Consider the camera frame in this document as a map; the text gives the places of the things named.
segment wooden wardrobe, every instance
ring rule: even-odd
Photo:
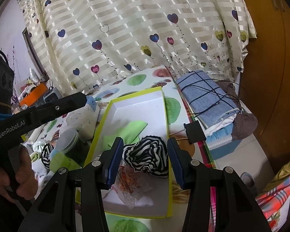
[[[249,39],[240,98],[258,119],[254,133],[274,172],[290,161],[290,8],[245,0],[257,31]]]

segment heart-patterned curtain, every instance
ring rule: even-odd
[[[234,79],[255,30],[244,0],[18,0],[37,55],[63,93],[165,65]]]

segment white wall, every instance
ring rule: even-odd
[[[0,49],[9,56],[9,66],[13,69],[13,45],[15,51],[16,84],[29,77],[29,68],[37,69],[30,58],[22,35],[25,21],[17,0],[10,0],[0,16]]]

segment cabinet handle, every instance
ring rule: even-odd
[[[283,0],[279,0],[279,5],[280,5],[280,8],[281,8],[281,11],[282,12],[286,12],[286,10],[284,8],[284,2],[283,2]]]
[[[278,6],[277,6],[277,3],[276,3],[276,0],[272,0],[272,4],[273,4],[273,7],[274,7],[274,10],[278,10]]]

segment screw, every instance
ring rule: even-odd
[[[196,159],[192,160],[190,163],[191,163],[191,165],[193,165],[193,166],[198,166],[198,165],[200,165],[200,162],[199,162],[198,160],[196,160]]]
[[[64,167],[58,169],[59,174],[64,174],[66,171],[67,171],[67,169]]]
[[[91,165],[93,165],[94,167],[100,166],[101,162],[99,160],[94,160]]]
[[[233,173],[233,168],[232,168],[232,167],[226,167],[226,168],[225,168],[225,171],[226,171],[227,173]]]

